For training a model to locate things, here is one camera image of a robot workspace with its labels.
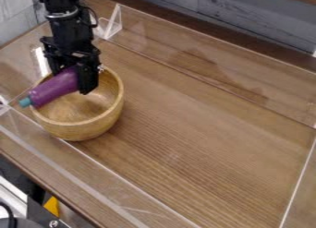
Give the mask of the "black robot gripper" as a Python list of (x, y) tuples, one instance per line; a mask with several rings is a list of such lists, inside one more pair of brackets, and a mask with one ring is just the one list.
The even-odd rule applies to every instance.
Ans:
[(52, 35), (38, 39), (53, 75), (76, 62), (77, 89), (84, 95), (98, 86), (100, 51), (92, 44), (92, 29), (97, 23), (90, 21), (90, 13), (92, 10), (81, 5), (62, 12), (48, 12)]

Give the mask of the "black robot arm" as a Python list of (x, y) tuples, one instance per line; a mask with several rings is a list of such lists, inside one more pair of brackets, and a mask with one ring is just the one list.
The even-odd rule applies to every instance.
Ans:
[(98, 23), (92, 22), (93, 10), (80, 0), (38, 0), (45, 7), (50, 36), (38, 41), (44, 47), (53, 75), (73, 67), (78, 92), (88, 94), (98, 84), (100, 50), (93, 46), (92, 29)]

